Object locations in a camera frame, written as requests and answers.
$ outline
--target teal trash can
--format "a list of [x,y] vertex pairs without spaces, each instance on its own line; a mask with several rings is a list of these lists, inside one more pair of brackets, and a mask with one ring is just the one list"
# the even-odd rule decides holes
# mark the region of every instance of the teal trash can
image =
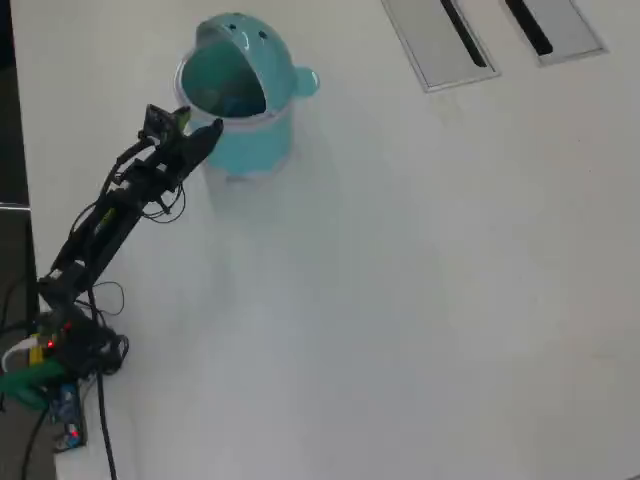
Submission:
[[320,83],[313,70],[293,66],[273,28],[227,13],[198,26],[174,86],[180,105],[191,107],[191,129],[224,120],[208,163],[233,177],[252,177],[275,171],[288,158],[293,102],[315,94]]

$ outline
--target robotic arm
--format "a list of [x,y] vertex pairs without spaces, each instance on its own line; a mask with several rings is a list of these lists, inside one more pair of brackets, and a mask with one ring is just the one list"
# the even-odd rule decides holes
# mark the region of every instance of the robotic arm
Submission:
[[[51,272],[38,280],[38,293],[51,310],[29,322],[32,336],[23,341],[25,348],[12,349],[30,351],[29,367],[4,372],[0,392],[58,416],[65,433],[57,451],[85,441],[78,380],[96,375],[100,389],[102,374],[115,373],[128,350],[125,336],[98,322],[94,283],[144,216],[144,208],[157,203],[169,213],[162,195],[179,193],[182,182],[211,154],[222,135],[219,119],[185,135],[189,117],[188,107],[173,113],[147,107],[138,142],[118,157],[97,200],[79,216],[86,217],[72,228]],[[153,150],[145,159],[134,158],[147,149]],[[85,292],[91,316],[76,304]]]

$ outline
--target dark floor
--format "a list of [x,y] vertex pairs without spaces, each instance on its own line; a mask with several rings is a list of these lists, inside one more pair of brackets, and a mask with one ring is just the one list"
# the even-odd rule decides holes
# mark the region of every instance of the dark floor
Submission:
[[[27,184],[20,123],[20,103],[8,0],[0,0],[0,309],[7,287],[16,279],[33,277],[27,273],[32,252],[28,211],[7,210],[7,204],[28,204]],[[8,323],[27,315],[24,282],[9,302]],[[0,352],[21,339],[21,332],[0,338]],[[7,399],[0,412],[0,480],[19,480],[24,449],[38,414]],[[51,434],[45,426],[38,436],[31,457],[28,478],[53,480]]]
[[[0,292],[25,274],[28,217],[24,213],[0,211]],[[21,321],[26,315],[24,283],[16,289],[9,303],[8,323]],[[21,332],[0,339],[0,351],[20,340]],[[0,413],[0,479],[18,480],[25,445],[38,414],[7,399],[5,413]],[[29,479],[53,480],[55,471],[51,454],[51,434],[43,428],[38,435],[29,468]]]

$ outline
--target white tabletop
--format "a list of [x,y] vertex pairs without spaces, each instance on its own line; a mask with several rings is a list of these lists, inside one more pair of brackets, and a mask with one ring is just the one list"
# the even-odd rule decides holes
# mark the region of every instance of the white tabletop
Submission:
[[[578,3],[611,53],[541,69],[463,1],[502,75],[426,95],[377,0],[14,1],[41,273],[199,21],[253,13],[322,80],[280,173],[200,169],[105,272],[122,480],[640,472],[640,3]],[[61,480],[106,478],[87,415]]]

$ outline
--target white cable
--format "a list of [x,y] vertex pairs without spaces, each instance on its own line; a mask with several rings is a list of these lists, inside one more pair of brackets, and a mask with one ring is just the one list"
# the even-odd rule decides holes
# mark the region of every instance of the white cable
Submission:
[[16,352],[21,352],[23,350],[30,350],[33,347],[37,347],[37,346],[38,346],[38,337],[25,338],[24,340],[16,343],[13,347],[11,347],[9,350],[4,352],[4,355],[2,356],[2,371],[5,373],[7,372],[7,359],[11,355],[13,355]]

